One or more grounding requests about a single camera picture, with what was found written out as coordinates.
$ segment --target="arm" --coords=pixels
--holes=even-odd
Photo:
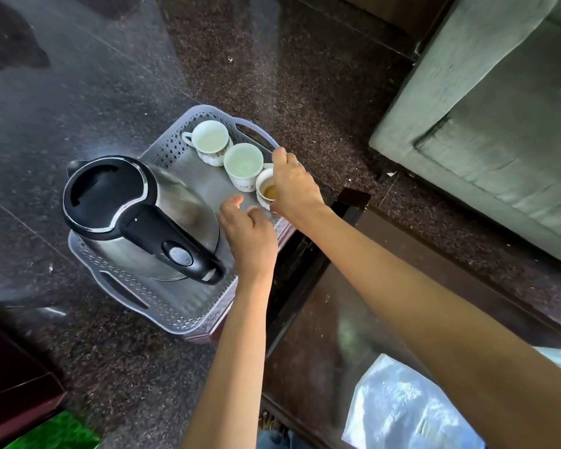
[[[239,284],[208,380],[181,448],[255,447],[264,355],[266,306],[278,244],[260,210],[239,210],[238,195],[221,206]]]
[[[561,448],[561,370],[337,217],[293,155],[277,151],[274,160],[278,198],[272,209],[329,257],[486,444]]]

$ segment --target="ceramic cup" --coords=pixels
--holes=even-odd
[[[255,180],[255,196],[258,199],[258,203],[267,210],[270,209],[270,203],[272,203],[274,200],[270,200],[264,197],[264,191],[274,183],[275,177],[273,169],[263,170]]]
[[[195,148],[202,161],[215,167],[223,166],[224,155],[233,145],[225,125],[214,120],[202,121],[193,132],[183,132],[180,137]]]
[[[260,172],[272,167],[272,164],[264,163],[264,155],[251,143],[237,143],[224,155],[224,169],[233,186],[241,192],[255,191],[255,181]]]

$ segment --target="black kettle lid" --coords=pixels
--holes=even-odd
[[[131,157],[106,156],[86,163],[72,174],[63,193],[68,225],[90,237],[112,232],[124,210],[153,197],[152,179],[149,169]]]

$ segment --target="marble floor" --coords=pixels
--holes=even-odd
[[[561,264],[367,147],[416,44],[340,0],[0,0],[0,325],[56,370],[103,447],[177,447],[213,347],[169,338],[71,255],[70,160],[138,155],[189,107],[266,129],[329,188],[561,323]]]

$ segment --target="stainless steel kettle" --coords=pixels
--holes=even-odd
[[[66,223],[98,255],[156,280],[224,276],[216,216],[175,176],[126,156],[73,161],[67,174]]]

